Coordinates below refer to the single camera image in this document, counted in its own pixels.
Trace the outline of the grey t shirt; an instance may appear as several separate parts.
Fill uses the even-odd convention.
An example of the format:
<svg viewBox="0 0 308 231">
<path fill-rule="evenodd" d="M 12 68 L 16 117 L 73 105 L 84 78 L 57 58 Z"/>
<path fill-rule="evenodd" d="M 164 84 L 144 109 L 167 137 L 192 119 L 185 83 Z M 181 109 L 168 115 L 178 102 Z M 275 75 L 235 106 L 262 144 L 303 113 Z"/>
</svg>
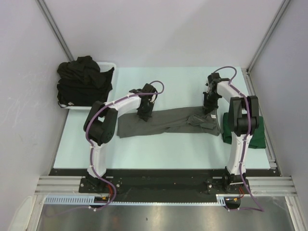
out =
<svg viewBox="0 0 308 231">
<path fill-rule="evenodd" d="M 219 136 L 217 111 L 205 114 L 200 106 L 183 107 L 154 111 L 147 121 L 134 113 L 124 114 L 118 118 L 116 135 L 120 138 L 162 133 L 207 133 Z"/>
</svg>

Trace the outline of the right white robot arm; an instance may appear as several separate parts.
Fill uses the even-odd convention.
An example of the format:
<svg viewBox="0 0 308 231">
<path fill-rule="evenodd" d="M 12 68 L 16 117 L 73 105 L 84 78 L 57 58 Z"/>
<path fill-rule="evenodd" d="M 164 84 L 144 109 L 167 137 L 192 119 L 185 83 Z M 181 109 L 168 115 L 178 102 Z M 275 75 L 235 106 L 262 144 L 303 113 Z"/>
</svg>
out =
<svg viewBox="0 0 308 231">
<path fill-rule="evenodd" d="M 240 193 L 248 184 L 246 179 L 246 155 L 255 130 L 259 127 L 257 96 L 245 96 L 231 84 L 228 78 L 212 73 L 207 78 L 208 90 L 204 92 L 203 110 L 210 113 L 218 108 L 218 100 L 229 103 L 228 126 L 231 131 L 231 153 L 221 179 L 209 179 L 217 193 Z"/>
</svg>

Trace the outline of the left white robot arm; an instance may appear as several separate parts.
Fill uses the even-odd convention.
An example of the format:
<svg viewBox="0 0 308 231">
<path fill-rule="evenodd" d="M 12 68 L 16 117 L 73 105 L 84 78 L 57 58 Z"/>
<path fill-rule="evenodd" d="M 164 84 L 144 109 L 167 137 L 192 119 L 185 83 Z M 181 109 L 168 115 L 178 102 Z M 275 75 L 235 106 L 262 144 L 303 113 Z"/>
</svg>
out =
<svg viewBox="0 0 308 231">
<path fill-rule="evenodd" d="M 115 101 L 96 101 L 90 109 L 84 124 L 86 140 L 90 144 L 90 165 L 86 180 L 95 192 L 102 192 L 107 185 L 103 178 L 106 174 L 106 145 L 113 138 L 117 120 L 132 110 L 137 110 L 137 117 L 147 121 L 152 116 L 154 103 L 159 94 L 152 83 L 142 89 L 132 89 L 129 93 Z"/>
</svg>

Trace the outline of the black t shirts pile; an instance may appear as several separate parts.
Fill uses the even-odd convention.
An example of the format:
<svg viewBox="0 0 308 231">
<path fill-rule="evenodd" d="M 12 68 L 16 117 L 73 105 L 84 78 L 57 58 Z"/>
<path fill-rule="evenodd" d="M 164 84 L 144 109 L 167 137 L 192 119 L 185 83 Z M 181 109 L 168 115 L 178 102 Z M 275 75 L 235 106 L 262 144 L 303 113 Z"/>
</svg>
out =
<svg viewBox="0 0 308 231">
<path fill-rule="evenodd" d="M 112 68 L 107 72 L 101 72 L 97 62 L 89 55 L 59 64 L 58 102 L 66 105 L 92 106 L 96 101 L 107 101 L 113 89 L 114 71 Z"/>
</svg>

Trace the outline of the white plastic basket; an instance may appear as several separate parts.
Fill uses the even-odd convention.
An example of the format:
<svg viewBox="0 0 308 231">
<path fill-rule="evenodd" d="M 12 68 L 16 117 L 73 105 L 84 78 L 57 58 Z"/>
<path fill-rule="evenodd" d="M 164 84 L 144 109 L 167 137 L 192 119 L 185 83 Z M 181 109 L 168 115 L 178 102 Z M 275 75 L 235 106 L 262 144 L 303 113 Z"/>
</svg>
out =
<svg viewBox="0 0 308 231">
<path fill-rule="evenodd" d="M 101 72 L 107 72 L 110 69 L 114 68 L 116 70 L 116 64 L 110 62 L 97 62 L 98 66 L 100 67 Z M 68 110 L 90 110 L 91 106 L 75 106 L 75 105 L 66 105 L 61 104 L 58 102 L 58 105 L 61 108 L 68 109 Z"/>
</svg>

